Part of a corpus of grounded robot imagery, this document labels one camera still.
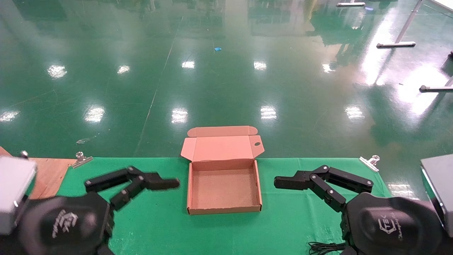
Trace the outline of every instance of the metal clip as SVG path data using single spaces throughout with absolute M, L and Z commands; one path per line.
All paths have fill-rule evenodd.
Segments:
M 83 164 L 86 164 L 88 162 L 90 162 L 91 160 L 93 160 L 93 157 L 85 157 L 83 155 L 83 152 L 77 152 L 76 153 L 76 158 L 77 158 L 77 162 L 75 162 L 73 165 L 72 165 L 72 168 L 77 168 Z
M 28 159 L 28 152 L 27 151 L 21 151 L 20 152 L 20 157 L 24 159 Z
M 362 161 L 362 163 L 365 164 L 365 166 L 367 166 L 371 170 L 379 172 L 379 169 L 377 169 L 376 165 L 381 158 L 378 155 L 372 156 L 369 160 L 366 160 L 364 157 L 360 157 L 359 159 L 360 161 Z

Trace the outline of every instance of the black cable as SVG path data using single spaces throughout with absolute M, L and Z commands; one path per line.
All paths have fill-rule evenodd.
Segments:
M 346 249 L 346 243 L 342 244 L 324 244 L 318 242 L 309 242 L 308 245 L 310 246 L 310 255 L 326 255 L 329 252 L 337 251 L 337 250 L 344 250 Z

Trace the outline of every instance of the box lid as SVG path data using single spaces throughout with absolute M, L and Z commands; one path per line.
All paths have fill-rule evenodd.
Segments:
M 181 156 L 193 162 L 254 159 L 264 152 L 251 126 L 195 127 L 187 132 Z

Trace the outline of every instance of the cardboard box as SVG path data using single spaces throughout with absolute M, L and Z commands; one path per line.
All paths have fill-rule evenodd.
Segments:
M 181 156 L 189 164 L 187 211 L 191 215 L 261 211 L 255 157 L 264 152 L 250 126 L 189 130 Z

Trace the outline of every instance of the green table cover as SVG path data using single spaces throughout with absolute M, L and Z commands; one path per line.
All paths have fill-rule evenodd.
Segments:
M 261 212 L 187 214 L 189 161 L 184 158 L 95 158 L 69 169 L 58 195 L 85 194 L 86 179 L 133 165 L 162 178 L 177 177 L 181 187 L 170 191 L 143 191 L 115 214 L 109 246 L 116 255 L 306 255 L 309 241 L 341 243 L 340 213 L 313 192 L 281 190 L 275 176 L 293 176 L 329 165 L 374 182 L 375 196 L 390 197 L 378 173 L 357 158 L 260 158 L 263 209 Z M 101 192 L 109 199 L 122 187 Z M 356 194 L 333 186 L 348 200 Z

